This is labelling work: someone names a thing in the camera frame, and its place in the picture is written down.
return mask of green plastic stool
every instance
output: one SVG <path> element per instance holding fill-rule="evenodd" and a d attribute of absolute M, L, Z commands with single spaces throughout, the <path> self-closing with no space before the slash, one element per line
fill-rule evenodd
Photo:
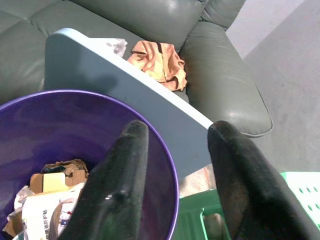
<path fill-rule="evenodd" d="M 204 216 L 211 214 L 220 214 L 224 220 L 216 189 L 181 198 L 172 240 L 211 240 L 207 236 L 204 224 Z M 226 237 L 223 240 L 230 240 L 226 224 L 224 229 Z"/>
<path fill-rule="evenodd" d="M 320 172 L 288 171 L 281 175 L 320 231 Z"/>

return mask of gray concrete floor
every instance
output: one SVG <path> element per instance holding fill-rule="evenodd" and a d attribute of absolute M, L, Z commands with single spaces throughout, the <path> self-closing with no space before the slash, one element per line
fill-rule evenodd
<path fill-rule="evenodd" d="M 320 1 L 303 2 L 244 60 L 274 123 L 254 142 L 279 172 L 319 172 Z"/>

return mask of white wall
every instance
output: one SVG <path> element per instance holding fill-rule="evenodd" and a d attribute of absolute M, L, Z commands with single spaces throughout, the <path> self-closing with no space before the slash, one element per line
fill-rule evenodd
<path fill-rule="evenodd" d="M 246 57 L 305 0 L 246 0 L 227 35 Z"/>

